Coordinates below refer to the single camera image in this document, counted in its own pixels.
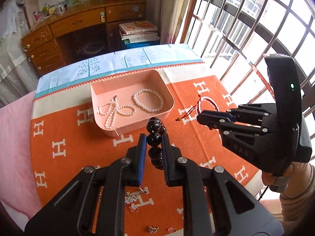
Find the beige knit sleeve forearm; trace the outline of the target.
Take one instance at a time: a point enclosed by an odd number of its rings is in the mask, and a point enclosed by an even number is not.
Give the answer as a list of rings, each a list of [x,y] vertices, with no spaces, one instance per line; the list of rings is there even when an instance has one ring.
[[[302,193],[294,196],[288,196],[284,192],[280,194],[282,225],[286,233],[298,226],[311,206],[311,197],[314,194],[314,165],[310,165],[312,166],[311,178],[307,188]]]

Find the person's right hand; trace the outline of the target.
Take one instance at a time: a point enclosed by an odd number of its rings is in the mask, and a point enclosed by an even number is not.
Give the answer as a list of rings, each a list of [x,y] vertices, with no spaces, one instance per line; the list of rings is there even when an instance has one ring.
[[[299,195],[308,185],[311,178],[312,166],[309,163],[292,162],[282,176],[276,177],[272,173],[262,172],[264,185],[276,186],[286,189],[284,193],[288,196]]]

